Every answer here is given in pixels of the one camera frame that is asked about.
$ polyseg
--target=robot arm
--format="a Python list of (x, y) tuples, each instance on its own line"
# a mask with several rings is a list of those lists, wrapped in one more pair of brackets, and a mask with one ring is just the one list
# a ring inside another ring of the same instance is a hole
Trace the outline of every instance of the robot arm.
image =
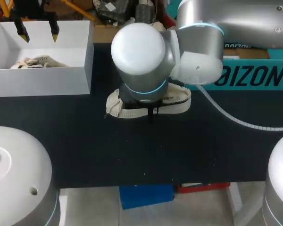
[(217, 81), (224, 42), (283, 48), (283, 0), (183, 0), (176, 28), (159, 33), (136, 23), (116, 34), (112, 58), (136, 100), (159, 100), (169, 76), (192, 85)]

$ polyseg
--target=yellow object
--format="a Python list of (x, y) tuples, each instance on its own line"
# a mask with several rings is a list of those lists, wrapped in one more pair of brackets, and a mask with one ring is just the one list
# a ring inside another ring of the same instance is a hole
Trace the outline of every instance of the yellow object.
[(8, 6), (6, 5), (5, 0), (0, 0), (0, 5), (1, 5), (2, 11), (3, 11), (3, 15), (6, 18), (9, 18), (9, 10), (8, 10)]
[(57, 38), (58, 38), (58, 35), (57, 34), (53, 34), (52, 37), (53, 37), (54, 42), (56, 42)]
[(61, 0), (63, 3), (65, 3), (66, 5), (70, 6), (71, 8), (73, 8), (74, 10), (78, 11), (79, 13), (83, 14), (85, 17), (87, 17), (88, 19), (95, 21), (95, 17), (90, 15), (89, 13), (85, 12), (84, 10), (82, 10), (81, 8), (78, 8), (78, 6), (72, 4), (71, 2), (69, 2), (68, 0)]
[(14, 0), (9, 0), (9, 4), (8, 4), (8, 11), (9, 12), (10, 12), (11, 8), (13, 8), (13, 6), (14, 6)]

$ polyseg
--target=black tablecloth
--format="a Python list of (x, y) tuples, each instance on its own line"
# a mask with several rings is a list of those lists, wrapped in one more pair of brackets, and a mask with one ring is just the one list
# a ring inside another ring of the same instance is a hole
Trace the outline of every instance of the black tablecloth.
[[(92, 95), (0, 98), (0, 126), (35, 136), (48, 151), (60, 188), (265, 180), (283, 132), (240, 126), (198, 91), (189, 111), (104, 119), (106, 99), (121, 80), (109, 44), (95, 44)], [(283, 91), (213, 91), (235, 117), (283, 126)]]

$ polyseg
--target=white cardboard box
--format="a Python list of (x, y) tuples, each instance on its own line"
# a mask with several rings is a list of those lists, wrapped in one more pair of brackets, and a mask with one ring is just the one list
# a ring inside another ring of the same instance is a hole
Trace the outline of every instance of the white cardboard box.
[[(48, 21), (24, 22), (26, 43), (13, 22), (0, 23), (0, 97), (90, 94), (93, 25), (58, 21), (54, 42)], [(10, 69), (25, 57), (49, 55), (69, 67)]]

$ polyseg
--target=cardboard box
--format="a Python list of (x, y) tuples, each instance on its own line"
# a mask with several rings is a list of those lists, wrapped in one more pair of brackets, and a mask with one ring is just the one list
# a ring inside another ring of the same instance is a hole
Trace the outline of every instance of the cardboard box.
[(94, 43), (111, 43), (119, 29), (119, 27), (112, 25), (96, 25), (94, 27)]
[(283, 90), (283, 50), (225, 49), (225, 55), (220, 79), (206, 90)]
[[(90, 94), (93, 25), (90, 21), (58, 21), (54, 42), (47, 21), (24, 22), (26, 43), (13, 22), (0, 23), (0, 97)], [(10, 69), (25, 57), (49, 55), (64, 68)]]

